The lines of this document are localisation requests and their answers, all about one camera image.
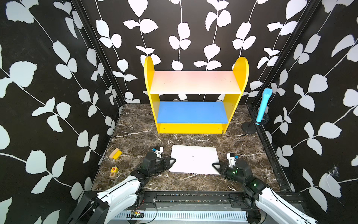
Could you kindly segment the silver laptop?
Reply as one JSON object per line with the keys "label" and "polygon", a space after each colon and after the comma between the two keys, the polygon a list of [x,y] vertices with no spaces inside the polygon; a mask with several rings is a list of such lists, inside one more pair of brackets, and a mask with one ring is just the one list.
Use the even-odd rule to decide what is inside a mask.
{"label": "silver laptop", "polygon": [[176,162],[169,169],[170,172],[219,175],[212,166],[219,162],[215,147],[173,145],[171,158]]}

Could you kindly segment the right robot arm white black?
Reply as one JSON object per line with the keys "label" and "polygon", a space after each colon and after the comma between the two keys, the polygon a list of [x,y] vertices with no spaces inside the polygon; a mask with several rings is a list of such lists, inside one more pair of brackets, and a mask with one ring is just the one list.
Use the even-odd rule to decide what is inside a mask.
{"label": "right robot arm white black", "polygon": [[317,224],[318,221],[285,201],[270,186],[253,175],[249,164],[234,156],[228,163],[213,163],[212,167],[224,178],[243,186],[242,201],[257,207],[279,224]]}

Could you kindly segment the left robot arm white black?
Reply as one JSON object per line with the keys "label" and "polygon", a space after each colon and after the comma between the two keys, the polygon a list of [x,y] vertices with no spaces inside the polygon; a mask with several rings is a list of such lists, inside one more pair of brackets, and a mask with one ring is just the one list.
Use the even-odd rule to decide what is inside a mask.
{"label": "left robot arm white black", "polygon": [[169,170],[176,159],[148,152],[130,175],[105,191],[86,191],[67,224],[107,224],[120,212],[146,202],[143,187],[151,177]]}

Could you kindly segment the yellow wooden block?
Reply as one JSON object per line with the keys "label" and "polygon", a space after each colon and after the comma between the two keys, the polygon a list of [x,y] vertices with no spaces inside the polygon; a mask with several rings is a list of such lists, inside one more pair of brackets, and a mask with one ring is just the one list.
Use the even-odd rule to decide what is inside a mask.
{"label": "yellow wooden block", "polygon": [[109,158],[117,160],[121,155],[122,151],[119,148],[116,148],[109,156]]}

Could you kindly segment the wooden number nine block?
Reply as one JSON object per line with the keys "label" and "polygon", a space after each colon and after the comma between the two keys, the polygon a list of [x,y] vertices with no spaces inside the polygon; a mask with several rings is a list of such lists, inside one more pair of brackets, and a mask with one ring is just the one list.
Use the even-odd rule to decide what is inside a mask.
{"label": "wooden number nine block", "polygon": [[116,179],[117,175],[118,175],[118,168],[117,167],[112,167],[111,171],[110,171],[109,178],[110,179]]}

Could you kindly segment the yellow shelf with coloured boards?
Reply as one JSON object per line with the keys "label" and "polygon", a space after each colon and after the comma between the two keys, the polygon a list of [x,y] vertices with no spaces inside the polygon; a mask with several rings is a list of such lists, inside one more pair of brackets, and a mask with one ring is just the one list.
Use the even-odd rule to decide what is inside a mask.
{"label": "yellow shelf with coloured boards", "polygon": [[[158,133],[225,134],[249,79],[245,57],[232,71],[156,71],[144,65],[145,85]],[[161,94],[224,94],[220,102],[161,101]]]}

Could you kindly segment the small circuit board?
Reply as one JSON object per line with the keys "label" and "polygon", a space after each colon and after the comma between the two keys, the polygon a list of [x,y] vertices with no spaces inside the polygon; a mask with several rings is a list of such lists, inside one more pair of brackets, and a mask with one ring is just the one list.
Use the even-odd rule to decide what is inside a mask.
{"label": "small circuit board", "polygon": [[141,211],[131,211],[129,214],[129,219],[134,218],[144,218],[144,213]]}

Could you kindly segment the blue toy microphone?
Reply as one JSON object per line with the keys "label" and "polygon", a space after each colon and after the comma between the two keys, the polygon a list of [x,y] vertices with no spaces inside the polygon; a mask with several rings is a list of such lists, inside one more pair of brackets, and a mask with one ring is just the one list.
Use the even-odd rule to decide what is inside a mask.
{"label": "blue toy microphone", "polygon": [[267,108],[267,104],[268,104],[268,101],[269,101],[269,98],[271,97],[271,95],[272,95],[272,89],[265,88],[263,91],[262,100],[260,103],[258,114],[257,114],[256,120],[255,120],[255,123],[257,125],[263,121],[263,117],[264,117],[264,114],[265,114],[265,111]]}

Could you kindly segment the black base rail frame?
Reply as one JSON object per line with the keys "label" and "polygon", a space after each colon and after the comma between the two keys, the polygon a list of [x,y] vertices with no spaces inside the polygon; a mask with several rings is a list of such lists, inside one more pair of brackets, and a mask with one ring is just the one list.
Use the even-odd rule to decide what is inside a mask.
{"label": "black base rail frame", "polygon": [[129,209],[135,208],[154,208],[162,203],[199,203],[199,204],[228,204],[232,209],[242,211],[256,211],[254,205],[247,206],[244,203],[244,193],[242,191],[145,191],[144,189],[129,190],[107,190],[107,191],[85,191],[82,199],[73,210],[81,214],[86,209],[90,209],[92,201],[105,199],[116,199],[122,196],[134,196],[134,202],[129,202]]}

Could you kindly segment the perforated white rail strip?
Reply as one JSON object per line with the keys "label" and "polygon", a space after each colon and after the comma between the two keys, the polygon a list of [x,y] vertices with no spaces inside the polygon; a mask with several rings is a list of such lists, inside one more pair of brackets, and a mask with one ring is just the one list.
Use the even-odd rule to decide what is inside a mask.
{"label": "perforated white rail strip", "polygon": [[123,211],[113,220],[145,221],[173,220],[173,221],[219,221],[219,222],[246,222],[245,211],[141,211],[144,218],[129,219],[130,211]]}

